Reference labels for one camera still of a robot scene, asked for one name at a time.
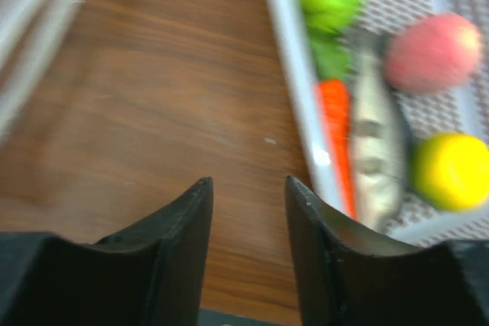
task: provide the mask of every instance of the toy fish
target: toy fish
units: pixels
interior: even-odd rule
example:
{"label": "toy fish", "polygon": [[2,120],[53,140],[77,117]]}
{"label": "toy fish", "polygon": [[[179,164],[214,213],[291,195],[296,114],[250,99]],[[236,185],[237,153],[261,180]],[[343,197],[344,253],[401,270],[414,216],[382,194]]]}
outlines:
{"label": "toy fish", "polygon": [[351,177],[358,221],[385,232],[395,218],[408,183],[408,149],[412,134],[382,74],[379,47],[385,39],[368,31],[357,38],[350,117]]}

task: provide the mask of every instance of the brown wood surface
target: brown wood surface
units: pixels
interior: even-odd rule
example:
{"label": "brown wood surface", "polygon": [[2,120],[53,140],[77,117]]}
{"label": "brown wood surface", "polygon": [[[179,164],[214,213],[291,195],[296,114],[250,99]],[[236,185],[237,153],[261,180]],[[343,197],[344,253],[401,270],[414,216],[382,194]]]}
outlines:
{"label": "brown wood surface", "polygon": [[307,182],[265,0],[86,0],[0,150],[0,230],[92,242],[215,180],[202,306],[299,324]]}

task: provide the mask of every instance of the orange carrot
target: orange carrot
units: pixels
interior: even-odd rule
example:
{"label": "orange carrot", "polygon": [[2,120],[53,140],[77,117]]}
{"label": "orange carrot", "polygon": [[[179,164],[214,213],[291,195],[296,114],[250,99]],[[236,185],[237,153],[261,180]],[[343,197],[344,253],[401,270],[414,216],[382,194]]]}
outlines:
{"label": "orange carrot", "polygon": [[343,184],[343,197],[346,200],[346,214],[356,219],[353,187],[348,159],[348,113],[350,98],[348,89],[339,79],[327,79],[319,83],[319,97],[322,119],[328,128],[332,141],[336,175]]}

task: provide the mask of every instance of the pink toy fruit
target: pink toy fruit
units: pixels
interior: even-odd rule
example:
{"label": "pink toy fruit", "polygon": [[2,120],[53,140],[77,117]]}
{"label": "pink toy fruit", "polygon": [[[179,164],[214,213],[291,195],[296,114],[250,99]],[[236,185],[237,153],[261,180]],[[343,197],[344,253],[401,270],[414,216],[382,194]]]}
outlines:
{"label": "pink toy fruit", "polygon": [[399,90],[439,92],[466,82],[481,57],[478,28],[460,15],[443,13],[422,19],[393,39],[385,73]]}

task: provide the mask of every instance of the white basket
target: white basket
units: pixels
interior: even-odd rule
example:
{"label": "white basket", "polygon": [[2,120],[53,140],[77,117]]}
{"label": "white basket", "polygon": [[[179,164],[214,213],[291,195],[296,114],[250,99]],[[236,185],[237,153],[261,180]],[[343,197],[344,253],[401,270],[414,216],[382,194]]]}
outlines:
{"label": "white basket", "polygon": [[28,28],[17,63],[0,93],[0,140],[53,59],[83,0],[0,0],[0,72]]}
{"label": "white basket", "polygon": [[[274,23],[282,65],[303,150],[317,194],[344,211],[339,185],[329,155],[329,140],[319,117],[313,84],[317,77],[306,29],[297,0],[267,0]],[[473,21],[485,36],[481,74],[468,86],[431,97],[408,97],[400,104],[418,137],[435,131],[464,131],[489,143],[489,0],[365,0],[362,27],[373,31],[398,31],[429,13],[454,11]],[[489,205],[464,214],[439,213],[408,195],[389,235],[411,244],[429,246],[449,238],[489,238]]]}

